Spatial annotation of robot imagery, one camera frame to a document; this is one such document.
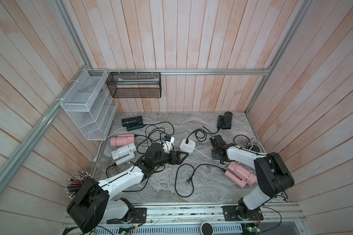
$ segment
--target wooden wall panel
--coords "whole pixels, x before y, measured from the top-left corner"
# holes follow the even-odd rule
[[[0,1],[0,168],[82,66],[52,2]],[[0,233],[59,234],[66,179],[96,144],[61,112],[0,197]]]
[[[353,234],[353,1],[314,3],[248,115],[314,234]]]
[[[112,69],[267,67],[302,3],[63,1],[92,65]],[[123,112],[245,110],[259,81],[259,76],[166,76],[161,78],[160,99],[119,103]]]

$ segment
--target pink hair dryer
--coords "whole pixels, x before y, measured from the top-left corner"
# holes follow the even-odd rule
[[[228,170],[225,172],[225,175],[241,188],[243,188],[246,184],[253,185],[257,179],[254,174],[235,162],[230,163],[227,169]]]
[[[132,142],[135,142],[135,134],[122,134],[110,139],[112,147],[121,147]]]

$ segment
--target robotic arm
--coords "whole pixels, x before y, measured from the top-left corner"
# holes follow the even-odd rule
[[[222,161],[238,161],[256,171],[258,186],[238,201],[234,220],[248,220],[259,207],[278,193],[292,187],[294,180],[277,153],[265,154],[226,144],[220,135],[210,138],[213,148]],[[86,179],[76,193],[67,212],[82,232],[91,231],[101,221],[120,219],[128,222],[134,207],[125,198],[107,206],[109,200],[128,187],[148,179],[155,168],[170,164],[180,165],[188,153],[171,151],[169,146],[152,143],[146,153],[126,171],[105,180]]]
[[[226,144],[221,135],[209,140],[222,161],[238,161],[256,171],[258,185],[238,201],[237,213],[240,219],[252,218],[252,214],[265,202],[294,185],[291,173],[277,153],[257,153]]]
[[[169,148],[167,152],[162,144],[152,143],[132,167],[118,175],[95,181],[87,179],[86,176],[89,175],[85,174],[82,177],[82,186],[67,207],[67,213],[83,233],[91,231],[101,221],[130,221],[134,207],[128,200],[121,198],[107,206],[108,201],[128,187],[148,179],[156,167],[166,164],[180,165],[188,156],[188,153],[171,151]]]

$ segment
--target black mounting plate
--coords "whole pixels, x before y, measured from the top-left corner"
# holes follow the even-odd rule
[[[146,222],[146,207],[134,208],[133,209],[133,218],[134,221],[130,221],[130,223],[134,224],[142,224]],[[111,219],[106,221],[107,224],[123,224],[120,219]]]
[[[238,217],[237,206],[223,206],[222,210],[224,212],[225,221],[240,221]],[[263,214],[260,208],[257,211],[249,214],[249,220],[263,220]]]
[[[212,148],[212,159],[213,160],[221,160],[221,158],[218,156],[217,150]]]

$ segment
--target round speaker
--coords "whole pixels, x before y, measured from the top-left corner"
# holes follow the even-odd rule
[[[213,226],[208,222],[204,222],[200,225],[199,232],[201,235],[213,235]]]

